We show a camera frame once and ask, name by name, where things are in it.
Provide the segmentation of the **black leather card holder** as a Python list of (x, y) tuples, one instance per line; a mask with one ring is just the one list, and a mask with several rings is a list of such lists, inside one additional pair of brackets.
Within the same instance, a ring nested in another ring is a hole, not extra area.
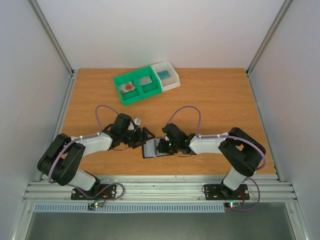
[(164, 157), (164, 156), (172, 156), (173, 153), (161, 153), (158, 151), (157, 146), (160, 143), (160, 139), (163, 139), (164, 137), (158, 137), (154, 139), (150, 139), (145, 142), (144, 145), (142, 145), (142, 158), (143, 159), (149, 159), (149, 158), (158, 158), (158, 157)]

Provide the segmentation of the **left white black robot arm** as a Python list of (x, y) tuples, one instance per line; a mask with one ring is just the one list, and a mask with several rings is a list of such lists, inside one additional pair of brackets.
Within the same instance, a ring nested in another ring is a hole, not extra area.
[(135, 149), (155, 138), (146, 127), (140, 127), (140, 120), (119, 113), (114, 123), (98, 133), (70, 137), (61, 133), (55, 137), (37, 163), (37, 169), (48, 177), (50, 184), (72, 186), (89, 199), (96, 199), (101, 193), (101, 182), (94, 175), (80, 170), (82, 158), (98, 152), (113, 150), (121, 144)]

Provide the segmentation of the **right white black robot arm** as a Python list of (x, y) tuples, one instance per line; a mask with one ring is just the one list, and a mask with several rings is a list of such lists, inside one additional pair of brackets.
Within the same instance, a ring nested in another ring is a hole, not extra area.
[(198, 133), (185, 134), (175, 124), (162, 129), (164, 138), (156, 149), (161, 154), (184, 155), (221, 154), (230, 163), (231, 169), (218, 187), (218, 193), (225, 200), (234, 197), (241, 183), (252, 177), (267, 163), (266, 149), (238, 127), (229, 132), (214, 135)]

